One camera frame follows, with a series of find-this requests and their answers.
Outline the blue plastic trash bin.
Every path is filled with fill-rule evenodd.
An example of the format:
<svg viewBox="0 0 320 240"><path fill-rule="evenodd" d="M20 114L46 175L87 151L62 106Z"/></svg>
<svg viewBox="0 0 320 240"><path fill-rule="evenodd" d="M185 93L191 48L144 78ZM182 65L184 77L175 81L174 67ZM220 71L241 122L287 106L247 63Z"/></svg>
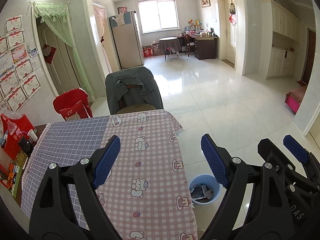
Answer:
<svg viewBox="0 0 320 240"><path fill-rule="evenodd" d="M200 174L189 183L191 200L194 204L212 204L220 195L221 186L211 174Z"/></svg>

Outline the pink bed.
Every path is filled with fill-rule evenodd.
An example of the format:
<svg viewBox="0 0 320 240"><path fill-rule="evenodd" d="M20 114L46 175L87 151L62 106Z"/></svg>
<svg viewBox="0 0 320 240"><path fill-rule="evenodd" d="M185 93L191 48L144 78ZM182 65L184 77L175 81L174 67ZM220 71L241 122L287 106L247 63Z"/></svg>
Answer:
<svg viewBox="0 0 320 240"><path fill-rule="evenodd" d="M303 86L287 92L285 103L296 114L303 101L307 86Z"/></svg>

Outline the white slipper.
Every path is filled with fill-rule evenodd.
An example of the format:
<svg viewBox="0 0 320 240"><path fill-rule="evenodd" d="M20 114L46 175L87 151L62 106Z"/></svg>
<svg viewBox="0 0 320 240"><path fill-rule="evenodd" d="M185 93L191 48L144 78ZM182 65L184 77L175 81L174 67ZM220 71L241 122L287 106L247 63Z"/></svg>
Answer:
<svg viewBox="0 0 320 240"><path fill-rule="evenodd" d="M204 235L205 230L204 229L197 229L197 239L200 240L201 237Z"/></svg>

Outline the pink checkered tablecloth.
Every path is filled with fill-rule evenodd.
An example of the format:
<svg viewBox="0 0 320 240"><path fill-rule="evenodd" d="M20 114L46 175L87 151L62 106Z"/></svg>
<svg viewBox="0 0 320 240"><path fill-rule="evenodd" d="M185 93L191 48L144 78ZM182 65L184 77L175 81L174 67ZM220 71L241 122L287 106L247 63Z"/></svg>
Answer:
<svg viewBox="0 0 320 240"><path fill-rule="evenodd" d="M123 239L196 239L196 221L177 135L165 110L48 124L22 178L21 209L31 210L51 163L76 164L120 139L120 152L97 197Z"/></svg>

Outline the red gift bag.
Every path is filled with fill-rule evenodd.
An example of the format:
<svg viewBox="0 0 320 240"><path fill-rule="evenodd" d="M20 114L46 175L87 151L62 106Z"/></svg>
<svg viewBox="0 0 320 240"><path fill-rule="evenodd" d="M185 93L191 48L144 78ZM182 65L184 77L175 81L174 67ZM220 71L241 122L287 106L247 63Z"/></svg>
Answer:
<svg viewBox="0 0 320 240"><path fill-rule="evenodd" d="M11 115L2 113L1 121L3 132L7 134L3 150L12 160L15 160L22 149L18 142L22 138L30 140L29 131L34 130L35 127L24 113L11 113Z"/></svg>

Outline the red plastic chair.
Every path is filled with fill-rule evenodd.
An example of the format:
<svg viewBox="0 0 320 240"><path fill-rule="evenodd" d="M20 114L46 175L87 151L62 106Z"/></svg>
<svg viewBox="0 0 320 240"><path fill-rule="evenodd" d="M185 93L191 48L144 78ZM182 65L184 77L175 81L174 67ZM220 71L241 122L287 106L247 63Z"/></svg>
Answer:
<svg viewBox="0 0 320 240"><path fill-rule="evenodd" d="M65 121L92 118L88 94L82 88L70 90L53 100L56 113Z"/></svg>

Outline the dark wooden desk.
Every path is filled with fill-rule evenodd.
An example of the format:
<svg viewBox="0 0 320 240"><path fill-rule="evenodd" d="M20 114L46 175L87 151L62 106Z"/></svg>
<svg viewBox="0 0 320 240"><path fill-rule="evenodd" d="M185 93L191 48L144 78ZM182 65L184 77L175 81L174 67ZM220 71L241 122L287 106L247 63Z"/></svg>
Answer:
<svg viewBox="0 0 320 240"><path fill-rule="evenodd" d="M216 59L218 40L217 36L195 36L191 35L195 42L194 56L198 60Z"/></svg>

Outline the chair with grey jacket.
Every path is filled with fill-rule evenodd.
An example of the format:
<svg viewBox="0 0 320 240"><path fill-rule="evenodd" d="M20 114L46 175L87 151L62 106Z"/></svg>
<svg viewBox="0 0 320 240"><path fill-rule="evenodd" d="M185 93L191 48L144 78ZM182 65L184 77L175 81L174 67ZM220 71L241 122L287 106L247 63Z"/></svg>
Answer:
<svg viewBox="0 0 320 240"><path fill-rule="evenodd" d="M153 109L164 108L156 80L146 67L123 69L108 74L105 87L112 115L131 106L151 105Z"/></svg>

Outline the wooden desk chair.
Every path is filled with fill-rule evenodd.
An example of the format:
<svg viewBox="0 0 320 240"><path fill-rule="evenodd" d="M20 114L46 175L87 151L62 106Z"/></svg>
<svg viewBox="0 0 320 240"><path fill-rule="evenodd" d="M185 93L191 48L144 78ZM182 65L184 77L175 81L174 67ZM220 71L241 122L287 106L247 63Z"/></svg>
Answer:
<svg viewBox="0 0 320 240"><path fill-rule="evenodd" d="M185 54L190 56L190 53L195 51L194 38L191 37L189 34L184 34L183 37L185 40Z"/></svg>

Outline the round table dark cloth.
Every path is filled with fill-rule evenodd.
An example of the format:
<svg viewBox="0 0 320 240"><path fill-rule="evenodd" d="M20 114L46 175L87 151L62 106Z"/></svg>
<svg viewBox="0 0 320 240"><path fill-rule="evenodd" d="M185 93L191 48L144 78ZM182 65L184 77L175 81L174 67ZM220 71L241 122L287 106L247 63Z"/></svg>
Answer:
<svg viewBox="0 0 320 240"><path fill-rule="evenodd" d="M164 55L164 61L166 61L170 55L176 55L179 58L181 45L177 37L165 37L159 39L158 49Z"/></svg>

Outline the red cardboard box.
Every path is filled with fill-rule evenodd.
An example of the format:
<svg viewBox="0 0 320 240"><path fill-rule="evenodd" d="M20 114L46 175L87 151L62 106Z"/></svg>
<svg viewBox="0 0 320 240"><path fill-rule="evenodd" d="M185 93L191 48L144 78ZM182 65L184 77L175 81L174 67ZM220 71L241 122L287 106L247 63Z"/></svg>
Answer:
<svg viewBox="0 0 320 240"><path fill-rule="evenodd" d="M153 46L149 45L149 46L143 46L143 56L146 57L151 57L154 55L153 52Z"/></svg>

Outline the beige refrigerator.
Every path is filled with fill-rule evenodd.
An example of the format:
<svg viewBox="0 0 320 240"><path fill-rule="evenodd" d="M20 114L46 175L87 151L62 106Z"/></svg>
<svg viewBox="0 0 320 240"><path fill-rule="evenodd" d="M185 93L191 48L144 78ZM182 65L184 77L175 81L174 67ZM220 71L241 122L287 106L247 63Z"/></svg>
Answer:
<svg viewBox="0 0 320 240"><path fill-rule="evenodd" d="M144 55L136 11L114 15L108 20L121 69L142 66Z"/></svg>

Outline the green door curtain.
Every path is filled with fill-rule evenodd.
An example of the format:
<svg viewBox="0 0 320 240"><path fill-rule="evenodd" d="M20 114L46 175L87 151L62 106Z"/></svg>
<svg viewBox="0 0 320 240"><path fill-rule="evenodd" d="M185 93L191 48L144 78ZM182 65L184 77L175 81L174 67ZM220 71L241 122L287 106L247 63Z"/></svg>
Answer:
<svg viewBox="0 0 320 240"><path fill-rule="evenodd" d="M41 20L66 45L72 48L76 71L80 76L80 85L88 93L91 100L95 100L94 92L89 84L84 66L80 59L71 25L71 16L67 3L30 2L36 18Z"/></svg>

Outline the white wall cabinet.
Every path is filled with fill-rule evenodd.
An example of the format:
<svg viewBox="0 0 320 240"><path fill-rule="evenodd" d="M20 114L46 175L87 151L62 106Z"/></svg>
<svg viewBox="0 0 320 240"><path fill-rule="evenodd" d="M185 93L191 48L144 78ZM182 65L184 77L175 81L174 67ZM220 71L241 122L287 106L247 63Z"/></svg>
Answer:
<svg viewBox="0 0 320 240"><path fill-rule="evenodd" d="M265 79L294 76L300 20L274 0L259 0L262 37L258 74Z"/></svg>

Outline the framed wall picture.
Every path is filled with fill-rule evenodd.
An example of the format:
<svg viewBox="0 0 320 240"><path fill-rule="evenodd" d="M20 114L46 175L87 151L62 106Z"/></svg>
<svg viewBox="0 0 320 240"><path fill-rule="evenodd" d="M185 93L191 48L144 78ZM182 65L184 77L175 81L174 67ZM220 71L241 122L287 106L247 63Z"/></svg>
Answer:
<svg viewBox="0 0 320 240"><path fill-rule="evenodd" d="M206 7L210 7L211 3L210 0L200 0L201 1L201 7L202 8L206 8Z"/></svg>

